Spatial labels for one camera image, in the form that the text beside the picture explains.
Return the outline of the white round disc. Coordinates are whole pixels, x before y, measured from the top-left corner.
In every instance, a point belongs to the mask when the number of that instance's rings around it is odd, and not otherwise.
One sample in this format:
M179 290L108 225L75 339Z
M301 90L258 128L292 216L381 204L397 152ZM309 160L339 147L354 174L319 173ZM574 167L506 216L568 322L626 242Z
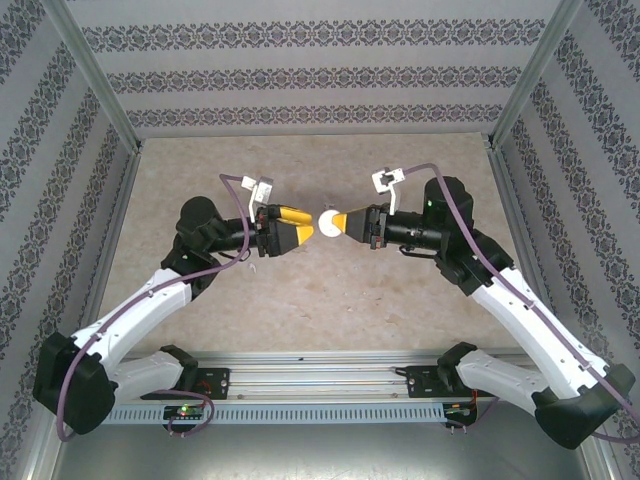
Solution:
M345 233L347 215L334 209L324 211L318 218L320 232L329 238L336 238Z

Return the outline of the aluminium mounting rail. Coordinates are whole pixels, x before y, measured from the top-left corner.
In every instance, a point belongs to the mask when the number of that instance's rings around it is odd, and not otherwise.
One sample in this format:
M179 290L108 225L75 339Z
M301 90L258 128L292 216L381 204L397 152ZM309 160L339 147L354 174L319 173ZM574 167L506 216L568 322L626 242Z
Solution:
M399 367L434 365L441 350L214 352L192 354L204 367L230 370L231 403L407 401Z

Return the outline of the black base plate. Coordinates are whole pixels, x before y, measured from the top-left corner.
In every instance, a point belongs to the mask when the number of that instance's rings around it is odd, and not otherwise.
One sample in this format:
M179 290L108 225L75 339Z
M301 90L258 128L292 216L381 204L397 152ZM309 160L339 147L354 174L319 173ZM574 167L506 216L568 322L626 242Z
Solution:
M199 368L192 391L211 400L226 400L230 387L228 368Z
M435 365L396 367L395 374L405 379L407 394L413 399L471 398L472 390L465 386L449 389L439 378Z

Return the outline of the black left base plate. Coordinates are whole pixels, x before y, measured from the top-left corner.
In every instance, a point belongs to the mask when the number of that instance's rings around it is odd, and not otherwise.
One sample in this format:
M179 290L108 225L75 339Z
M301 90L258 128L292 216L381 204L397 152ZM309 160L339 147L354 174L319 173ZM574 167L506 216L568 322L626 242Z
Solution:
M211 400L226 400L230 387L228 368L199 368L192 391Z

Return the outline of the circuit board with green light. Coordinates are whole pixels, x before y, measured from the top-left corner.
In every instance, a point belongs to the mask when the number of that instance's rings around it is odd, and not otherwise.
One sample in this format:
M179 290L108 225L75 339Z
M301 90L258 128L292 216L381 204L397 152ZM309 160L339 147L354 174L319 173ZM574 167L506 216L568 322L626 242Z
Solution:
M170 405L164 408L163 419L181 421L200 421L204 416L204 408L197 405Z

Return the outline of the grey metal base panel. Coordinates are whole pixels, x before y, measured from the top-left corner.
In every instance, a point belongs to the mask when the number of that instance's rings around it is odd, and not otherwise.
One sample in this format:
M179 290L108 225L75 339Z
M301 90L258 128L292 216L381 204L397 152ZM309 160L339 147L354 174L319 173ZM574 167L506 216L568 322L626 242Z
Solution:
M592 480L513 409L468 433L433 424L215 425L183 440L103 427L66 445L54 480Z

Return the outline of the aluminium frame post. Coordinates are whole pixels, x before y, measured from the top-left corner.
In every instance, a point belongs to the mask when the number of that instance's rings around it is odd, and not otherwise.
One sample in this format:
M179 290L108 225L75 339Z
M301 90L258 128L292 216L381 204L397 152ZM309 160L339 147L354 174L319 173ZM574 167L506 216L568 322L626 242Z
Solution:
M582 2L583 0L559 0L493 131L486 138L486 145L490 149L495 150L504 143Z
M83 77L104 108L129 153L137 154L141 140L118 100L108 78L93 53L66 0L40 0L46 14L72 54Z

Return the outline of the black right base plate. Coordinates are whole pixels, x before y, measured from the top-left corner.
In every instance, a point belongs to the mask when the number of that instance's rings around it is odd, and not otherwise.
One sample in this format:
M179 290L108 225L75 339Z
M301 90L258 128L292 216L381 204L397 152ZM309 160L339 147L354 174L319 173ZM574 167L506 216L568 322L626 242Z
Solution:
M396 367L395 374L405 379L407 394L413 399L471 398L472 390L465 386L449 389L439 378L435 365Z

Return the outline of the aluminium side rail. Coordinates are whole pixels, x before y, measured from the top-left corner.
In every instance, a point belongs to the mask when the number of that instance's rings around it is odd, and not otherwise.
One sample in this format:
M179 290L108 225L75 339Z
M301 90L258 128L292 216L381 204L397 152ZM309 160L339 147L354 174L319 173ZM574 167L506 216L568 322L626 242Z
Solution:
M535 249L526 229L525 218L504 158L501 152L493 148L488 140L485 141L485 147L514 242L519 269L531 290L546 307L553 311L553 302L545 287L542 272L535 256Z
M141 143L136 151L130 155L126 168L122 171L111 213L102 237L101 248L97 256L98 263L89 279L89 290L85 295L84 304L78 315L74 330L81 330L99 319L100 308L143 150L144 143Z

